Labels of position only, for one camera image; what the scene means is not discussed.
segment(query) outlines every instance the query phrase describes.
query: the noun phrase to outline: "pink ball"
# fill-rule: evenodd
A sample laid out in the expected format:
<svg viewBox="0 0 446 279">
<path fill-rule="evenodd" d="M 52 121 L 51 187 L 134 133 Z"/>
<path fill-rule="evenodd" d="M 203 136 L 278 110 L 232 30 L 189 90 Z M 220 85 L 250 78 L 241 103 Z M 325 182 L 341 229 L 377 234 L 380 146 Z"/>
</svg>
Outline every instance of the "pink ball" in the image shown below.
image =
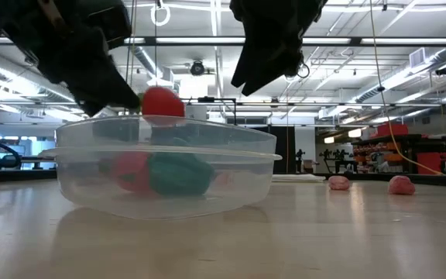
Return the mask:
<svg viewBox="0 0 446 279">
<path fill-rule="evenodd" d="M 392 195 L 413 195 L 416 191 L 414 184 L 407 176 L 396 175 L 390 179 L 388 193 Z"/>
<path fill-rule="evenodd" d="M 348 190 L 350 184 L 348 183 L 348 178 L 342 177 L 340 175 L 334 175 L 328 178 L 328 186 L 331 190 Z"/>
</svg>

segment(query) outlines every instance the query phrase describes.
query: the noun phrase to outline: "green object in container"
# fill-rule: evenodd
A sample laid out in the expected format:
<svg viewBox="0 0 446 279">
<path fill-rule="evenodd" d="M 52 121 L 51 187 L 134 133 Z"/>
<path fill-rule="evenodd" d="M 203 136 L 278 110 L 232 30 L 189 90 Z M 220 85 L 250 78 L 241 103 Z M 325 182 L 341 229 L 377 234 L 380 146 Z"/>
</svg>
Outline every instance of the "green object in container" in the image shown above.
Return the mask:
<svg viewBox="0 0 446 279">
<path fill-rule="evenodd" d="M 149 184 L 160 195 L 203 195 L 214 179 L 214 168 L 189 153 L 159 152 L 147 164 Z"/>
</svg>

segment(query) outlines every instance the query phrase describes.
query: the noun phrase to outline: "red ball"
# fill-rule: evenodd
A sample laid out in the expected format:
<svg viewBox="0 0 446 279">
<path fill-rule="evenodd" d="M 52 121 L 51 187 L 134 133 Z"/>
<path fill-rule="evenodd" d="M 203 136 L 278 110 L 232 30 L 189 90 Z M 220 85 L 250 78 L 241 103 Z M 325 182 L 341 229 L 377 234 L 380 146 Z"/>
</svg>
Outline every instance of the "red ball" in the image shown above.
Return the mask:
<svg viewBox="0 0 446 279">
<path fill-rule="evenodd" d="M 328 178 L 328 186 L 331 190 L 348 190 L 350 184 L 348 183 L 348 178 L 342 177 L 340 175 L 334 175 Z"/>
<path fill-rule="evenodd" d="M 388 193 L 393 195 L 413 195 L 416 187 L 407 176 L 396 175 L 390 179 Z"/>
<path fill-rule="evenodd" d="M 138 194 L 155 194 L 149 185 L 150 153 L 125 152 L 113 160 L 111 175 L 124 190 Z"/>
<path fill-rule="evenodd" d="M 185 105 L 170 89 L 151 87 L 142 97 L 142 114 L 185 117 Z"/>
</svg>

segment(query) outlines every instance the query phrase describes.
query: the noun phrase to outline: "clear plastic container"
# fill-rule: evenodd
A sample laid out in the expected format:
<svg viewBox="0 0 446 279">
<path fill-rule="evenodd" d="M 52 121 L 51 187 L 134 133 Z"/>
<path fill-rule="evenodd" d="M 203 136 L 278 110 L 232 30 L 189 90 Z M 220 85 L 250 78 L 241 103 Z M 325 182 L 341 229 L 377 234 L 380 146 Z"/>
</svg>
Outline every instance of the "clear plastic container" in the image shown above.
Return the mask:
<svg viewBox="0 0 446 279">
<path fill-rule="evenodd" d="M 60 127 L 56 157 L 63 196 L 133 219 L 181 219 L 266 197 L 276 137 L 169 116 L 89 119 Z"/>
</svg>

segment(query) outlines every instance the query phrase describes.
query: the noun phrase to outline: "wooden table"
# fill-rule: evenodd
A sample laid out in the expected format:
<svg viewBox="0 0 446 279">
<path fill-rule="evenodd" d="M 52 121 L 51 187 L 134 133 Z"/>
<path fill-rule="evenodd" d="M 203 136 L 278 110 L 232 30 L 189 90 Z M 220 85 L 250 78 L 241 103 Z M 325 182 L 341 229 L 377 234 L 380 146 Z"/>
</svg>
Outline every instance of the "wooden table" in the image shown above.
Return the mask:
<svg viewBox="0 0 446 279">
<path fill-rule="evenodd" d="M 0 278 L 446 278 L 446 188 L 284 183 L 234 211 L 136 221 L 55 181 L 0 184 Z"/>
</svg>

